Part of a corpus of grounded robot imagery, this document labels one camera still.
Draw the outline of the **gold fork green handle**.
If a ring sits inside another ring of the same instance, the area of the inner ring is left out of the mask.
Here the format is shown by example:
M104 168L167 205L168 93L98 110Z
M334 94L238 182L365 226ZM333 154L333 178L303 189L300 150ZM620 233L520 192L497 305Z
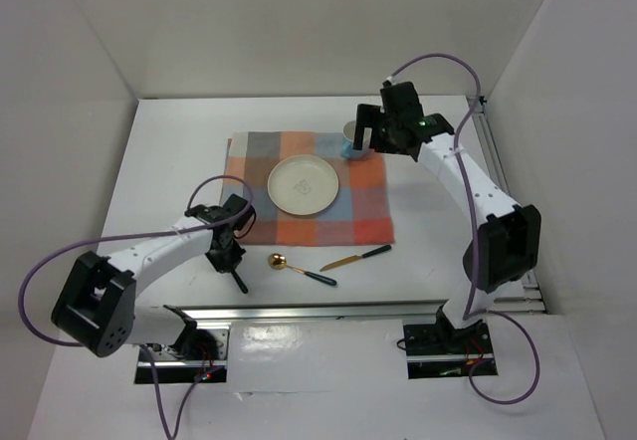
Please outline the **gold fork green handle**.
M249 289L247 287L247 285L245 284L245 282L243 281L243 279L241 278L241 276L235 271L232 270L230 272L231 276L233 277L235 283L237 284L238 288L240 289L240 291L243 294L248 294L249 293Z

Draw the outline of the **light blue mug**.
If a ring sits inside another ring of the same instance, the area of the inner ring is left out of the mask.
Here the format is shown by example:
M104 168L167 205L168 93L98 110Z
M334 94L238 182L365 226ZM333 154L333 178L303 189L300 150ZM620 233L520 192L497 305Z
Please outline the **light blue mug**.
M340 149L340 156L349 160L358 160L367 156L370 151L370 139L372 131L366 127L363 132L363 142L361 150L354 148L354 136L356 129L356 121L349 121L342 130L342 145Z

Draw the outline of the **checkered orange blue cloth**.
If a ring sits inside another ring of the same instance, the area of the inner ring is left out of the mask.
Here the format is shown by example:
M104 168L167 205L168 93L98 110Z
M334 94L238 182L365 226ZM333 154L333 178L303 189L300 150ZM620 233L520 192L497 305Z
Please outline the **checkered orange blue cloth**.
M384 159L340 156L337 132L244 131L228 140L225 173L246 181L254 193L255 226L247 245L301 247L384 245L394 241ZM270 199L267 180L273 168L295 155L315 155L334 168L339 189L323 212L308 217L281 211Z

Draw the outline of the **cream ceramic plate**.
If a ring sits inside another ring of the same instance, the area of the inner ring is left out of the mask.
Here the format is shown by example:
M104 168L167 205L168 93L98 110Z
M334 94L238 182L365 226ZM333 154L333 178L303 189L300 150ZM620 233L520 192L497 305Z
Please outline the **cream ceramic plate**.
M272 169L267 190L281 211L293 216L311 216L332 204L339 190L339 179L325 160L315 155L295 155Z

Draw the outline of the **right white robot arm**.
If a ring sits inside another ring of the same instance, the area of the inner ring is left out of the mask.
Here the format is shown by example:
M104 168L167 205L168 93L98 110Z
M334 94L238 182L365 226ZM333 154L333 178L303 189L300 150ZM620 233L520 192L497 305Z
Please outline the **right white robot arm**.
M424 166L467 216L472 239L462 258L467 281L438 309L424 349L458 351L477 335L505 286L537 262L541 216L504 192L459 141L440 114L427 115L410 82L384 82L379 106L357 108L353 146L363 139L378 153L408 155Z

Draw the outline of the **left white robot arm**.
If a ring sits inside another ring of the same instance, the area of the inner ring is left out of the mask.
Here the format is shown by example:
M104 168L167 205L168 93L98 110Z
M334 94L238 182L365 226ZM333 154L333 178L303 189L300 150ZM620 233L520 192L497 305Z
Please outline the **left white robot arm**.
M183 310L143 308L135 301L152 283L200 256L246 293L237 273L245 251L237 238L255 219L248 201L233 194L221 206L187 208L166 237L108 256L88 251L76 260L63 286L51 314L53 324L98 357L125 344L161 345L175 359L214 353L214 336Z

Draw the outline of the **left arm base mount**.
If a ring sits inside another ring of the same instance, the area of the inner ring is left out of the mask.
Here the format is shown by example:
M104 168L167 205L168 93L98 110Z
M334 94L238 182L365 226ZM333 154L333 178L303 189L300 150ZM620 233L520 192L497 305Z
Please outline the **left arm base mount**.
M227 381L230 325L205 322L198 326L206 332L187 353L152 343L147 347L152 355L159 384L190 384L202 378L204 384Z

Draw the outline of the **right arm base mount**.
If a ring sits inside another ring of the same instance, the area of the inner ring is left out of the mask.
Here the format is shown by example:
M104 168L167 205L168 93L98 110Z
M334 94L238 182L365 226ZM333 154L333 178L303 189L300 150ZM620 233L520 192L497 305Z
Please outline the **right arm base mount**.
M409 379L467 377L498 374L488 326L481 322L459 339L444 342L433 324L404 325L396 347L406 354Z

